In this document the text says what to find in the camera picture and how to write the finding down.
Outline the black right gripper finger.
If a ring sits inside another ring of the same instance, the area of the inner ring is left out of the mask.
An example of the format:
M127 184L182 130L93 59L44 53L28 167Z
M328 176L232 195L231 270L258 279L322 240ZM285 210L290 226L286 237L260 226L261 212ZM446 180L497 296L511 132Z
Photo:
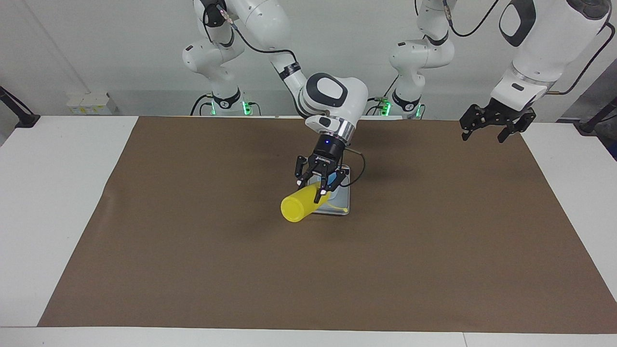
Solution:
M325 198L334 203L348 197L348 167L341 165L337 171L313 171L313 182L316 185L315 202L325 202Z
M295 177L297 187L306 187L308 181L314 176L315 158L313 155L298 156L295 163Z

